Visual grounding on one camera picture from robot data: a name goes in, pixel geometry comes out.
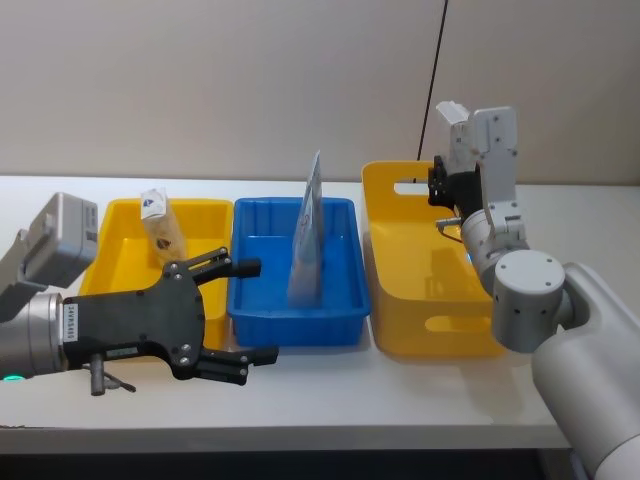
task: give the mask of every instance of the white wall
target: white wall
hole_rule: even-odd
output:
[[[640,2],[451,0],[433,108],[514,105],[519,179],[640,184]]]
[[[416,158],[441,0],[0,3],[0,173],[327,179]]]

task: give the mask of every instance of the food package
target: food package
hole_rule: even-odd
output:
[[[323,238],[322,182],[318,151],[313,159],[293,236],[293,257],[287,288],[290,307],[314,308],[322,303]]]
[[[140,209],[144,229],[158,261],[164,265],[170,261],[187,260],[187,242],[165,189],[154,188],[144,192]]]

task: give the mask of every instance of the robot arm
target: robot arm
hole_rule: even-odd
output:
[[[461,225],[493,299],[494,337],[534,353],[535,385],[596,480],[638,478],[640,320],[588,267],[529,250],[515,194],[513,109],[437,109],[449,142],[429,172],[429,202],[459,214],[438,227]]]
[[[199,285],[260,274],[260,261],[234,265],[228,251],[167,263],[146,290],[62,299],[38,293],[68,287],[93,261],[96,205],[57,193],[0,261],[0,379],[90,365],[92,394],[105,391],[105,360],[156,356],[180,380],[244,385],[250,364],[274,363],[277,348],[208,350]]]

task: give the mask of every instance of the blue plastic tray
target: blue plastic tray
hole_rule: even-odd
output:
[[[258,257],[257,278],[232,278],[228,312],[239,345],[356,345],[369,314],[356,215],[351,200],[323,198],[324,261],[320,308],[287,304],[293,233],[301,198],[243,198],[236,201],[231,254]]]

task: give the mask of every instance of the yellow bin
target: yellow bin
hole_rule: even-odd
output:
[[[376,344],[413,357],[499,355],[504,350],[491,335],[491,299],[462,243],[435,226],[453,212],[429,205],[426,193],[396,193],[396,183],[424,180],[431,166],[374,162],[362,170],[363,251]],[[457,228],[446,233],[459,238]]]
[[[233,204],[224,200],[171,199],[189,257],[230,247]],[[98,237],[98,255],[80,295],[124,292],[153,285],[162,272],[140,220],[140,199],[109,203]],[[205,312],[204,346],[219,349],[227,335],[227,279],[200,286]]]

